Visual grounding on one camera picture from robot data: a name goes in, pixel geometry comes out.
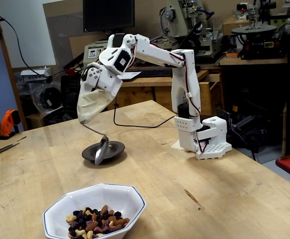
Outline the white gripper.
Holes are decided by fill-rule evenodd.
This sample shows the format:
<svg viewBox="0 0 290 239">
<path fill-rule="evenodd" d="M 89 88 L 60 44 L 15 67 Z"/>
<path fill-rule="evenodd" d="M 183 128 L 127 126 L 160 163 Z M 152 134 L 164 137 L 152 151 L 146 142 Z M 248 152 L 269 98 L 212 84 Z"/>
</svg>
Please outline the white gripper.
<svg viewBox="0 0 290 239">
<path fill-rule="evenodd" d="M 113 101 L 122 86 L 122 80 L 106 67 L 88 65 L 81 75 L 81 90 L 103 89 Z"/>
</svg>

